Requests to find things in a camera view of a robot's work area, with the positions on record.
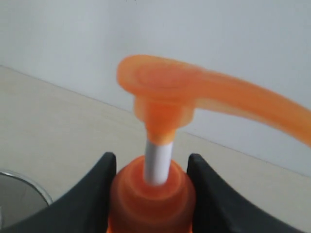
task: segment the table surface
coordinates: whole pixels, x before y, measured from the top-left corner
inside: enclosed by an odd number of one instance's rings
[[[144,152],[145,130],[127,111],[0,67],[0,168],[41,184],[55,200],[106,151],[118,170]],[[173,159],[200,153],[254,204],[311,232],[311,178],[178,132]]]

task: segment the pump nozzle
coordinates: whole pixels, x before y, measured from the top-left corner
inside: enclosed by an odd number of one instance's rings
[[[259,121],[311,147],[311,111],[238,78],[148,55],[125,58],[117,77],[135,95],[135,114],[147,130],[144,174],[149,183],[165,182],[174,133],[191,122],[195,108]]]

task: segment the stainless steel rim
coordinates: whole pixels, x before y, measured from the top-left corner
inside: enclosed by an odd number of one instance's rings
[[[17,172],[13,172],[13,171],[6,170],[6,169],[0,169],[0,175],[9,176],[9,177],[12,177],[12,178],[15,178],[15,179],[18,179],[22,182],[27,183],[28,185],[30,185],[32,188],[34,188],[42,196],[42,198],[45,200],[47,205],[51,205],[53,203],[53,200],[50,197],[50,195],[48,194],[48,192],[45,191],[44,188],[42,188],[38,183],[31,180],[30,178],[28,178],[22,174],[19,174]]]

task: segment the white pump stem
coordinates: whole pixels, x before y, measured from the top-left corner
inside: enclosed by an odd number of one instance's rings
[[[147,140],[144,179],[150,185],[164,184],[169,176],[173,142],[156,145]]]

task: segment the pump dispenser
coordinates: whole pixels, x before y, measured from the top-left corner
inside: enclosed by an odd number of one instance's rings
[[[171,161],[175,131],[196,108],[267,124],[311,147],[311,111],[238,78],[148,55],[125,58],[119,84],[135,96],[146,128],[145,155],[123,168],[110,190],[111,233],[189,233],[195,190]]]

